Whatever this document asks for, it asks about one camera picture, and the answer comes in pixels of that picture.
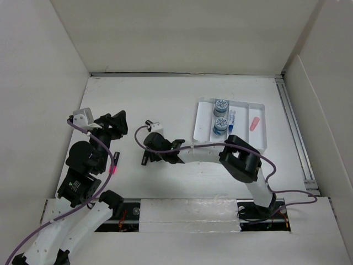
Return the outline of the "small blue cleaning gel jar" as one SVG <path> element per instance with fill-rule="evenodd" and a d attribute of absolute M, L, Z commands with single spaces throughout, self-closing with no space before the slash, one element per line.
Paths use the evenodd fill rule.
<path fill-rule="evenodd" d="M 224 135 L 228 130 L 228 120 L 225 117 L 218 117 L 213 125 L 215 135 Z"/>

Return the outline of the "large blue cleaning gel jar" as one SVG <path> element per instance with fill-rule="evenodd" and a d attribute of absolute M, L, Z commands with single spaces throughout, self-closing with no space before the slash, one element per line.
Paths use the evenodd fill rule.
<path fill-rule="evenodd" d="M 214 101 L 213 114 L 216 117 L 224 117 L 228 112 L 229 104 L 224 99 L 216 99 Z"/>

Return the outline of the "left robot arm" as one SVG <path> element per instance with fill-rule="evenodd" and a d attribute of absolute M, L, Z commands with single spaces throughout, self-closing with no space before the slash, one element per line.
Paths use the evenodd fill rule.
<path fill-rule="evenodd" d="M 73 112 L 67 124 L 89 140 L 71 146 L 67 174 L 48 221 L 16 247 L 6 264 L 70 264 L 101 224 L 122 214 L 123 197 L 105 187 L 116 168 L 111 141 L 128 133 L 126 112 L 94 119 L 91 110 L 84 108 Z"/>

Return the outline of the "blue spray pen bottle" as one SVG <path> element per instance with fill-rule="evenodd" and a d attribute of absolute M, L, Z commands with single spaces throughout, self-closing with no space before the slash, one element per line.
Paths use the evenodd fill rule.
<path fill-rule="evenodd" d="M 228 132 L 231 133 L 235 124 L 236 111 L 230 110 L 228 114 Z"/>

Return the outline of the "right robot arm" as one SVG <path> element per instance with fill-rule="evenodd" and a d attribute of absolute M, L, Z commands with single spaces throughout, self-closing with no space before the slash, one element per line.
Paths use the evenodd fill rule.
<path fill-rule="evenodd" d="M 158 132 L 150 133 L 143 142 L 152 161 L 170 164 L 207 162 L 222 165 L 237 181 L 244 183 L 253 197 L 252 212 L 258 219 L 268 219 L 275 211 L 276 195 L 268 188 L 261 169 L 260 152 L 241 138 L 231 135 L 224 142 L 172 142 Z"/>

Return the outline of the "pink eraser capsule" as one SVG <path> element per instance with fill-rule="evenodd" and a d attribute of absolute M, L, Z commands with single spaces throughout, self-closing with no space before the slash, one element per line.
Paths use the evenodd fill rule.
<path fill-rule="evenodd" d="M 256 127 L 257 127 L 259 121 L 260 121 L 260 118 L 259 118 L 258 116 L 254 117 L 254 119 L 253 119 L 253 121 L 252 121 L 252 123 L 251 123 L 251 125 L 250 125 L 249 130 L 250 130 L 250 131 L 254 131 L 254 130 L 256 129 Z"/>

